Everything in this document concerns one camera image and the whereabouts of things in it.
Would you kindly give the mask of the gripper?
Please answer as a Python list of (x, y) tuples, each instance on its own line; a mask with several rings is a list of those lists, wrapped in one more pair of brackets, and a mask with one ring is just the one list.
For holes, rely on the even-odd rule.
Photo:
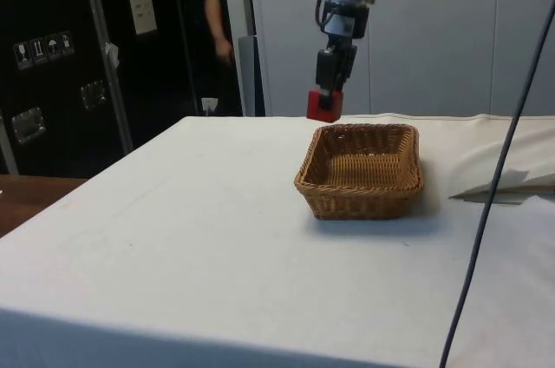
[[(322, 32), (329, 36), (362, 39), (368, 19), (368, 5), (353, 5), (345, 2), (324, 1)], [(319, 87), (319, 107), (332, 108), (333, 94), (343, 91), (353, 69), (357, 47), (342, 43), (338, 53), (334, 49), (321, 49), (317, 54), (316, 84)]]

